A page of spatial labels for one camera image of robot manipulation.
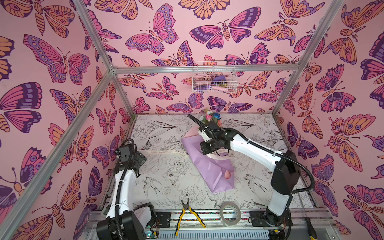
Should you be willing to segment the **cream ribbon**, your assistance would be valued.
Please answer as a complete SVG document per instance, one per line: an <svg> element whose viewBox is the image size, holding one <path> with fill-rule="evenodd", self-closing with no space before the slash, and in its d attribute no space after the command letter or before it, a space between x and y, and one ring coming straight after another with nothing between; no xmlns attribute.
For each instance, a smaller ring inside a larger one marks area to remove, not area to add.
<svg viewBox="0 0 384 240"><path fill-rule="evenodd" d="M178 152L178 151L175 151L175 150L166 150L166 151L154 151L154 150L141 150L141 152L145 155L145 154L166 154L166 155L171 155L171 154L179 154L179 155L183 155L183 156L188 156L188 154L184 154L184 153L181 153L181 152ZM211 159L214 159L214 160L219 160L219 161L223 161L223 160L228 160L230 159L231 156L219 156L219 155L216 155L216 154L208 154L206 155L206 157L209 157Z"/></svg>

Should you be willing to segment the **blue fake rose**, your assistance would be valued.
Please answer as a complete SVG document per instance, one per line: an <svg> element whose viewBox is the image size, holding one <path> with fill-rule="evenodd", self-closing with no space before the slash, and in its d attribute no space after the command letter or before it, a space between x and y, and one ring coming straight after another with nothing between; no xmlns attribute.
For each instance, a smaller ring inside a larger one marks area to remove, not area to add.
<svg viewBox="0 0 384 240"><path fill-rule="evenodd" d="M213 117L217 120L220 120L221 119L221 115L219 113L214 113L213 114Z"/></svg>

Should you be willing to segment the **small pink fake rose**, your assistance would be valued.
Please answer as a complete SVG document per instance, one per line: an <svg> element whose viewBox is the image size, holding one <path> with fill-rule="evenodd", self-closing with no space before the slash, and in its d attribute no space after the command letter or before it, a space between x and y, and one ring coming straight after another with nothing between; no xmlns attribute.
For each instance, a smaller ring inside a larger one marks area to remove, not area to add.
<svg viewBox="0 0 384 240"><path fill-rule="evenodd" d="M213 119L214 113L212 111L205 110L205 119L210 122Z"/></svg>

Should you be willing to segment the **purple pink wrapping paper sheet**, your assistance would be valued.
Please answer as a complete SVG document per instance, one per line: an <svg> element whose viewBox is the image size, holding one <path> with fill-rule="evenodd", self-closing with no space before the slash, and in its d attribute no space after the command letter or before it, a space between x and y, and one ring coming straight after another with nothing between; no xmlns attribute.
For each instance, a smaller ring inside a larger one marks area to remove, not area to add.
<svg viewBox="0 0 384 240"><path fill-rule="evenodd" d="M235 169L228 158L203 155L199 127L192 127L182 138L182 143L211 193L221 193L235 188Z"/></svg>

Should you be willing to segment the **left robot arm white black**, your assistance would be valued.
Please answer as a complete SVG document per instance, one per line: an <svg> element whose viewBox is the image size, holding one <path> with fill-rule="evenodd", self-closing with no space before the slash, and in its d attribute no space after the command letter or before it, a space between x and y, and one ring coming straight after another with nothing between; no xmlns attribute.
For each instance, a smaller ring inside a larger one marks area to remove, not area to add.
<svg viewBox="0 0 384 240"><path fill-rule="evenodd" d="M106 219L97 224L98 239L144 240L145 228L155 221L156 213L151 203L133 207L133 188L147 157L138 152L133 139L123 141L115 155L115 188Z"/></svg>

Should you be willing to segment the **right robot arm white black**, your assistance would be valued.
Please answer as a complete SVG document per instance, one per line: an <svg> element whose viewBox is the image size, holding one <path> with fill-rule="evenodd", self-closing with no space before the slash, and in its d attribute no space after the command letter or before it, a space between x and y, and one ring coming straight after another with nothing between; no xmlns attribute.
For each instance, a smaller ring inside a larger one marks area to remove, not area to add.
<svg viewBox="0 0 384 240"><path fill-rule="evenodd" d="M278 227L288 223L283 219L284 213L289 212L293 195L308 192L315 187L314 176L302 164L298 163L296 155L291 151L281 152L263 146L233 128L220 128L216 123L203 124L193 115L188 117L199 126L199 134L203 137L200 147L203 155L213 153L221 148L239 152L262 164L272 172L271 186L273 193L261 219L270 227ZM308 174L311 183L306 188L295 189L300 177L299 170Z"/></svg>

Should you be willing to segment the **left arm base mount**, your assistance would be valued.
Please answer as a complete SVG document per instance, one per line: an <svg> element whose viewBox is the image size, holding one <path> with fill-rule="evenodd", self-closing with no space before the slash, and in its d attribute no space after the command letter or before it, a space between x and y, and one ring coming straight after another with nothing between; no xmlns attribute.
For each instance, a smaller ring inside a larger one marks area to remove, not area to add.
<svg viewBox="0 0 384 240"><path fill-rule="evenodd" d="M148 229L170 228L171 212L156 212L147 223Z"/></svg>

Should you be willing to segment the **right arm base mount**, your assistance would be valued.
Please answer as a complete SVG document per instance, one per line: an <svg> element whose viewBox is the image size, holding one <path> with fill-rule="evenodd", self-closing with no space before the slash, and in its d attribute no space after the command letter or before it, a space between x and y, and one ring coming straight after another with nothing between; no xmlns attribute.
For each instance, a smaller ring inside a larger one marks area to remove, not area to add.
<svg viewBox="0 0 384 240"><path fill-rule="evenodd" d="M288 209L286 209L281 216L277 216L269 210L250 211L248 221L253 227L283 229L293 226L291 214Z"/></svg>

